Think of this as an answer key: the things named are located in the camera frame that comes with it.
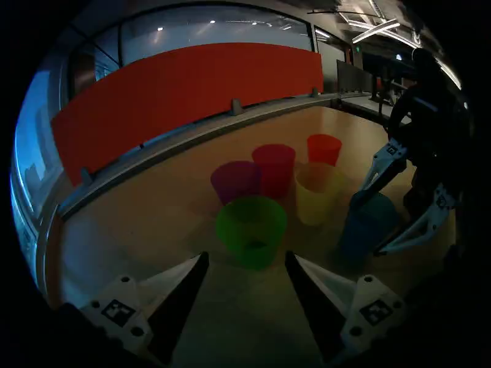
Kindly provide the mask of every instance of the red wall panel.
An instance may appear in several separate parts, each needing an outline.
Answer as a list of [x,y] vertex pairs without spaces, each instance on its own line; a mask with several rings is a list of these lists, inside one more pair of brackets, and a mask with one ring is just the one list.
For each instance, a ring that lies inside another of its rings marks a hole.
[[80,169],[103,168],[179,126],[242,105],[322,91],[320,55],[268,44],[210,44],[130,64],[77,95],[53,120],[61,162],[74,185]]

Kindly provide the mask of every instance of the table surface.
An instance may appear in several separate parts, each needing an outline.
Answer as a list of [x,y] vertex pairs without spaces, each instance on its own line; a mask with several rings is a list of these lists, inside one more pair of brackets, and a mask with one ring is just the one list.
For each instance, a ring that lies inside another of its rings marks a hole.
[[[273,265],[241,267],[215,235],[221,205],[210,175],[223,163],[251,160],[254,148],[270,143],[293,147],[307,162],[307,138],[325,133],[343,142],[338,167],[347,185],[324,226],[309,227],[295,216],[294,187],[280,203],[288,228]],[[286,250],[356,280],[374,274],[404,295],[437,272],[455,239],[454,216],[422,247],[369,257],[351,266],[337,256],[347,205],[387,135],[381,126],[325,107],[275,117],[217,137],[147,169],[88,204],[65,224],[61,236],[60,287],[64,301],[80,307],[120,274],[143,280],[202,251],[210,267],[191,310],[173,366],[321,366],[320,355],[284,267]],[[382,193],[405,219],[402,206],[414,168]]]

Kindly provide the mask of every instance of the screw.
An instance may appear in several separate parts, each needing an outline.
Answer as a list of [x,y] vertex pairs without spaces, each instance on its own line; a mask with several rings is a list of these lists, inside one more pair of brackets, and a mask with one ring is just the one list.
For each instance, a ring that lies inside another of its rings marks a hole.
[[358,327],[358,326],[355,326],[353,327],[351,330],[349,330],[349,334],[351,336],[361,336],[361,334],[363,333],[363,330],[361,329],[361,327]]
[[143,330],[140,327],[134,327],[131,329],[131,334],[136,337],[143,335]]

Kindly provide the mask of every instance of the pink cup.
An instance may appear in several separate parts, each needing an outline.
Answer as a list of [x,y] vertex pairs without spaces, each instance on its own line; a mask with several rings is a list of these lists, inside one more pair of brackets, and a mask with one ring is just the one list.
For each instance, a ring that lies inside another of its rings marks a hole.
[[261,167],[261,194],[279,199],[288,194],[295,166],[295,150],[284,144],[266,144],[252,153]]
[[240,197],[260,194],[261,169],[250,161],[232,161],[213,171],[210,180],[226,205]]

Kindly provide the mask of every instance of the ceiling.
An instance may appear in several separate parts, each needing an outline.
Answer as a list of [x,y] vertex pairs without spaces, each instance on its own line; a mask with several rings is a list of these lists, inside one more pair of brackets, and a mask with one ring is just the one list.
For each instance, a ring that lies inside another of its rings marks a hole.
[[[391,31],[409,40],[412,40],[412,32],[415,31],[416,34],[420,35],[420,40],[425,48],[430,49],[433,53],[443,55],[441,46],[430,30],[415,13],[399,0],[282,0],[282,2],[304,9],[306,12],[338,13],[338,21],[342,24],[341,28],[349,38],[365,32],[366,29],[350,26],[347,24],[347,20],[376,26],[383,23],[381,17],[386,20],[396,18],[401,26]],[[371,50],[377,54],[383,54],[387,47],[400,48],[402,52],[405,49],[408,52],[412,51],[410,47],[385,36],[370,37],[360,45],[362,45],[362,49]]]

